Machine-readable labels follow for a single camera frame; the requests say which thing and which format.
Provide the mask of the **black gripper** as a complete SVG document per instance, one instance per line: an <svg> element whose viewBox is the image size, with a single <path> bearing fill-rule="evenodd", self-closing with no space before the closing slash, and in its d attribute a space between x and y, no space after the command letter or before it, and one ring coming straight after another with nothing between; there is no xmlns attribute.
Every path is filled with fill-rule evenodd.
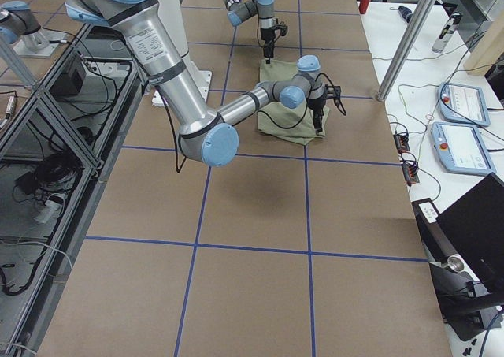
<svg viewBox="0 0 504 357"><path fill-rule="evenodd" d="M325 103L326 103L325 97L309 99L309 108L312 110L313 127L316 133L323 132L323 116L324 116Z"/></svg>
<svg viewBox="0 0 504 357"><path fill-rule="evenodd" d="M260 34L260 40L262 41L265 63L270 64L271 59L274 58L276 29L274 27L259 28L259 34Z"/></svg>

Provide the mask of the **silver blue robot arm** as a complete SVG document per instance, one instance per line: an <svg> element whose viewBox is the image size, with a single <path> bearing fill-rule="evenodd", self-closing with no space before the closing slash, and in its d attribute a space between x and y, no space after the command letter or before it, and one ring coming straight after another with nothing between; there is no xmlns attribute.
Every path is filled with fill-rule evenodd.
<svg viewBox="0 0 504 357"><path fill-rule="evenodd" d="M328 88L321 81L317 57L298 60L286 81L263 81L218 110L209 108L195 81L195 71L182 57L187 48L180 0L66 0L74 20L110 27L122 34L146 78L167 102L180 123L176 145L189 159L208 166L228 164L239 147L235 130L271 102L294 109L305 103L321 126Z"/></svg>
<svg viewBox="0 0 504 357"><path fill-rule="evenodd" d="M276 41L285 36L288 26L275 16L275 0L223 0L228 20L238 27L246 20L257 18L256 39L267 64L274 58Z"/></svg>

